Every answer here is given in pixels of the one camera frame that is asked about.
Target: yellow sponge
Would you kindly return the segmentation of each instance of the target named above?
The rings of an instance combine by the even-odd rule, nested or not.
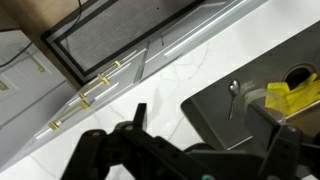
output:
[[[290,115],[320,99],[320,80],[315,81],[317,74],[312,74],[295,89],[289,89],[286,82],[269,83],[268,91],[279,94],[284,99],[286,108],[279,109],[279,102],[271,96],[266,96],[265,107]]]

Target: cabinet handle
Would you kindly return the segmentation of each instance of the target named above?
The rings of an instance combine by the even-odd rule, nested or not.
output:
[[[119,67],[119,66],[120,66],[119,61],[115,61],[106,70],[104,70],[102,73],[99,73],[97,75],[98,80],[95,81],[94,83],[92,83],[89,87],[87,87],[85,90],[83,90],[81,93],[78,94],[80,99],[85,100],[86,99],[86,94],[89,91],[91,91],[92,89],[94,89],[95,87],[99,86],[101,83],[106,84],[106,85],[110,84],[109,80],[106,77],[103,77],[102,74],[104,74],[105,72],[109,71],[113,67]]]
[[[90,107],[90,105],[85,102],[85,101],[81,101],[79,102],[77,105],[71,107],[69,110],[67,110],[66,112],[62,113],[59,117],[57,117],[55,120],[53,120],[50,124],[48,124],[48,126],[52,129],[52,130],[57,130],[59,129],[59,125],[57,124],[59,120],[61,120],[62,118],[64,118],[65,116],[67,116],[68,114],[70,114],[71,112],[73,112],[74,110],[76,110],[78,107],[81,107],[82,109],[86,110]]]
[[[4,91],[7,89],[9,89],[8,86],[5,83],[3,83],[2,81],[0,81],[0,91]]]
[[[25,51],[25,54],[31,58],[31,60],[38,66],[38,71],[40,73],[45,72],[46,70],[44,69],[44,67],[33,57],[33,55],[31,53],[29,53],[28,51]]]
[[[109,67],[107,67],[107,69],[104,70],[101,74],[105,74],[107,71],[109,71],[113,67],[120,67],[120,66],[121,66],[120,62],[119,61],[115,61]]]

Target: drawer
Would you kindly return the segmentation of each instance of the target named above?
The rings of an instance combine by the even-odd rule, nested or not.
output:
[[[18,54],[30,42],[21,31],[0,33],[0,40],[3,41],[0,41],[0,53],[6,61]],[[49,92],[65,79],[35,45],[31,45],[11,65],[24,77],[29,86],[39,93],[39,96]]]
[[[33,142],[36,132],[48,123],[73,93],[74,89],[67,82],[62,83],[0,130],[0,171],[10,159],[8,166],[24,157],[25,150],[33,144],[27,142]]]
[[[0,74],[0,127],[35,102],[39,95],[15,69]]]
[[[57,130],[61,127],[72,126],[87,112],[95,111],[95,108],[101,104],[110,102],[113,98],[120,95],[127,88],[134,85],[135,76],[146,49],[136,53],[133,57],[126,60],[120,67],[115,68],[110,73],[107,73],[107,84],[100,82],[92,87],[89,91],[82,89],[78,94],[85,96],[73,96],[64,107],[62,107],[57,114],[50,120],[49,127],[52,130]],[[98,79],[93,80],[90,84],[95,84]],[[47,128],[42,129],[37,133],[37,139],[42,138],[50,132]]]
[[[12,54],[17,54],[26,45],[19,43],[7,47]],[[13,68],[39,93],[46,93],[64,81],[61,73],[34,45],[24,51],[17,60],[20,61]]]
[[[201,28],[204,23],[214,18],[221,9],[230,5],[234,1],[235,0],[220,0],[215,3],[199,6],[186,17],[161,33],[164,46],[169,46],[179,39],[194,33],[197,29]]]

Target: metal spoon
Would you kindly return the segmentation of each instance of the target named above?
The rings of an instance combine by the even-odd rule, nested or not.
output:
[[[231,107],[229,112],[229,120],[233,118],[233,102],[235,97],[239,94],[240,91],[240,83],[237,80],[232,80],[229,84],[229,93],[231,94]]]

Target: wire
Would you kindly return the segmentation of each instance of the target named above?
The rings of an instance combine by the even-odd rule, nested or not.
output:
[[[79,14],[78,14],[78,18],[77,18],[77,20],[73,23],[73,25],[72,25],[68,30],[66,30],[66,32],[64,33],[66,36],[67,36],[67,34],[69,33],[69,31],[71,31],[71,30],[78,24],[78,22],[80,21],[80,18],[81,18],[81,15],[82,15],[82,4],[81,4],[81,0],[78,0],[78,4],[79,4]]]
[[[77,20],[73,23],[73,25],[65,32],[65,34],[68,34],[70,30],[72,30],[76,24],[80,21],[81,18],[81,14],[82,14],[82,4],[81,4],[81,0],[78,0],[78,4],[79,4],[79,14],[78,14],[78,18]],[[5,62],[3,64],[0,64],[0,68],[3,68],[7,65],[9,65],[10,63],[12,63],[14,60],[16,60],[22,53],[24,53],[32,44],[33,44],[34,40],[32,40],[25,48],[23,48],[18,54],[16,54],[13,58],[11,58],[8,62]]]
[[[5,67],[5,66],[9,65],[10,63],[12,63],[15,59],[17,59],[17,57],[19,57],[22,53],[24,53],[24,51],[26,51],[32,44],[33,44],[33,41],[31,41],[25,48],[23,48],[18,54],[16,54],[8,62],[1,64],[0,68]]]

